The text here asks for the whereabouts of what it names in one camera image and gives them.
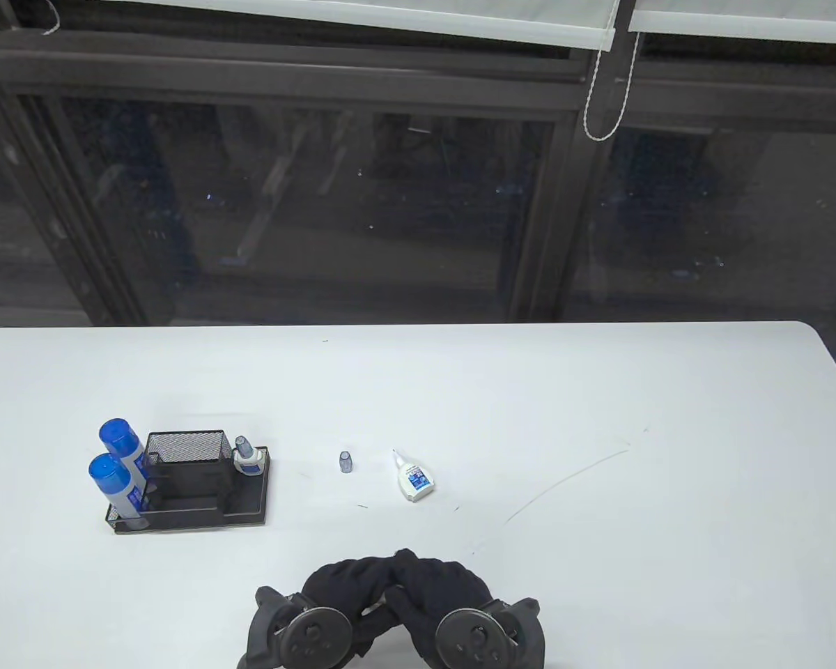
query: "black glove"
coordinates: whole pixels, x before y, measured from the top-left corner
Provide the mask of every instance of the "black glove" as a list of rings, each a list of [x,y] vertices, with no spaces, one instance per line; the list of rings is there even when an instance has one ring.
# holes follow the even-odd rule
[[[437,653],[440,621],[457,608],[482,608],[491,602],[486,584],[458,562],[419,560],[403,549],[393,556],[393,573],[401,587],[387,589],[387,606],[405,625],[412,644],[432,669],[447,669]]]
[[[393,584],[392,557],[363,557],[326,564],[313,572],[300,590],[319,606],[338,609],[353,625],[353,644],[339,669],[358,653],[361,657],[377,637],[399,625],[399,618],[386,606],[378,606],[369,614],[363,611],[376,605],[384,590]]]

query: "black window frame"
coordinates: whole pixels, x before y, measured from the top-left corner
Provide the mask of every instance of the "black window frame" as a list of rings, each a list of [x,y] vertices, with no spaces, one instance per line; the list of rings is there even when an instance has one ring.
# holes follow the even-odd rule
[[[622,2],[587,110],[590,130],[616,121],[635,36]],[[111,31],[20,28],[0,0],[0,158],[96,324],[147,325],[169,308],[141,304],[137,267],[122,267],[79,178],[62,95],[519,118],[551,123],[536,179],[508,321],[568,321],[578,267],[612,140],[585,136],[594,53],[568,58],[452,49],[273,45]],[[836,65],[646,57],[639,49],[625,125],[836,133]],[[31,105],[30,96],[42,96]]]

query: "glue bottle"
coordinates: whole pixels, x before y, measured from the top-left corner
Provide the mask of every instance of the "glue bottle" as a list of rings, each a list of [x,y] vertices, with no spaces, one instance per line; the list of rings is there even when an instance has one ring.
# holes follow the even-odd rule
[[[124,418],[107,420],[99,428],[99,438],[109,453],[124,464],[137,488],[145,491],[145,481],[148,478],[145,449],[130,424]]]
[[[247,477],[259,477],[266,467],[266,451],[255,449],[245,436],[235,437],[233,466]]]
[[[393,450],[393,460],[399,472],[396,481],[399,483],[399,490],[409,501],[418,501],[433,491],[434,482],[430,474],[421,469],[413,462],[406,462],[396,449]]]
[[[148,527],[148,520],[140,516],[142,490],[132,480],[130,470],[119,459],[111,453],[97,455],[90,462],[90,477],[131,530]]]

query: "desk organizer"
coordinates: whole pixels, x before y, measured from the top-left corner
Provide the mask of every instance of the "desk organizer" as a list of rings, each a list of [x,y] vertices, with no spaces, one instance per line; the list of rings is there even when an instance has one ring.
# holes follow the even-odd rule
[[[246,477],[233,467],[233,450],[223,430],[153,432],[148,434],[145,450],[147,510],[142,517],[148,527],[130,529],[109,506],[105,520],[117,535],[265,522],[269,453],[263,474]]]

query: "roller blind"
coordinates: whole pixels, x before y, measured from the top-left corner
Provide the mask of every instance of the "roller blind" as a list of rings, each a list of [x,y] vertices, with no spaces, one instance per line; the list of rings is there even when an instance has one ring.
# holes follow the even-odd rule
[[[612,0],[137,1],[583,49],[609,50],[613,38]]]
[[[637,0],[629,29],[836,44],[836,0]]]

